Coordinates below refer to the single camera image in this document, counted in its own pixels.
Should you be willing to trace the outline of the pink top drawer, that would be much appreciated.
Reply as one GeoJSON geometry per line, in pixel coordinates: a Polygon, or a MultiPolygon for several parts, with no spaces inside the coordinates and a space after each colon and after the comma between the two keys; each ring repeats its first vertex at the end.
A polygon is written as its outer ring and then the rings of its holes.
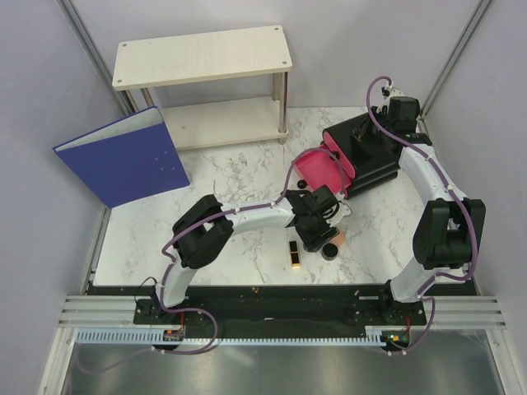
{"type": "Polygon", "coordinates": [[[323,131],[322,137],[324,148],[331,152],[334,158],[342,166],[347,177],[350,180],[353,180],[356,176],[356,168],[348,157],[348,153],[351,152],[351,138],[345,137],[343,139],[343,144],[341,144],[328,130],[323,131]]]}

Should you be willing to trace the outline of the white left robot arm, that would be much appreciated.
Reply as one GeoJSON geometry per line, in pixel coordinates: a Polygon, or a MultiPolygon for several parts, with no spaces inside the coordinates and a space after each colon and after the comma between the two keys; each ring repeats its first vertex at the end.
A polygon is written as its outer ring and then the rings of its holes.
{"type": "Polygon", "coordinates": [[[231,237],[267,228],[292,228],[309,253],[339,235],[338,224],[352,213],[343,196],[327,188],[287,190],[274,200],[228,204],[212,194],[200,198],[173,225],[173,238],[161,253],[170,259],[152,314],[162,323],[180,316],[180,304],[196,272],[213,263],[231,237]]]}

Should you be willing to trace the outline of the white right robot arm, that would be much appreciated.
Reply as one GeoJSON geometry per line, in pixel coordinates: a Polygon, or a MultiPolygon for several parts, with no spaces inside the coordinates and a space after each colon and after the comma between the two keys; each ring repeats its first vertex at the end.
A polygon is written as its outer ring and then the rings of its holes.
{"type": "Polygon", "coordinates": [[[486,207],[452,184],[435,156],[430,138],[412,120],[362,114],[327,137],[341,148],[354,169],[350,194],[377,185],[402,170],[413,182],[424,211],[413,236],[413,258],[386,284],[389,296],[377,303],[379,318],[397,323],[407,305],[419,301],[440,279],[467,281],[473,276],[486,207]]]}

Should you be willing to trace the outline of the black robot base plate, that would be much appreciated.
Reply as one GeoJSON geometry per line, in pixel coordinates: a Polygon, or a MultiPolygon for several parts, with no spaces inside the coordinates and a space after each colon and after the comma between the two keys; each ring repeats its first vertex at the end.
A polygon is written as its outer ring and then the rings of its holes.
{"type": "Polygon", "coordinates": [[[366,333],[368,326],[427,323],[420,302],[401,303],[387,285],[190,286],[177,313],[155,296],[136,303],[136,324],[182,324],[193,335],[313,337],[366,333]]]}

